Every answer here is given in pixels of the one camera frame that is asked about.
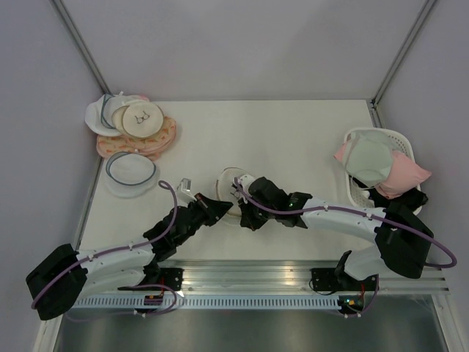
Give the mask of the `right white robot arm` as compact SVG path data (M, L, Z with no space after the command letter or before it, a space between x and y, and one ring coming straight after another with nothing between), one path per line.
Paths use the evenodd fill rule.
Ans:
M240 193L241 227L258 230L273 219L288 228L330 230L369 242L346 251L334 268L330 290L357 290L379 274L393 272L407 279L421 277L432 231L407 207L357 208L335 205L311 194L286 193L265 177L235 177Z

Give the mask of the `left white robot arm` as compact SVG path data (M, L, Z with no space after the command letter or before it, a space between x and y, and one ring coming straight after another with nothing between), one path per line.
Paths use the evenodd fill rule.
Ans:
M215 225L232 206L197 194L128 244L85 251L69 243L56 247L26 277L32 308L47 321L94 294L132 287L153 290L160 281L158 264L176 254L201 227Z

